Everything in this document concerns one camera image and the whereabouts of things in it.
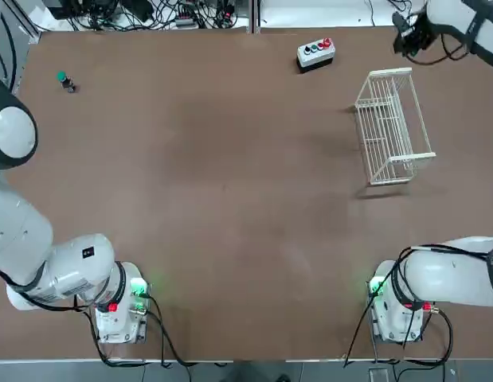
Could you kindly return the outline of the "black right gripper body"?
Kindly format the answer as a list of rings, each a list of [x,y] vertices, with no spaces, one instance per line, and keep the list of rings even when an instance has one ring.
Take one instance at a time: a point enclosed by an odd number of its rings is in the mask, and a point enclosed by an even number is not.
[[[392,22],[397,30],[393,51],[402,56],[416,56],[436,40],[436,34],[431,30],[425,12],[408,16],[395,12],[392,15]]]

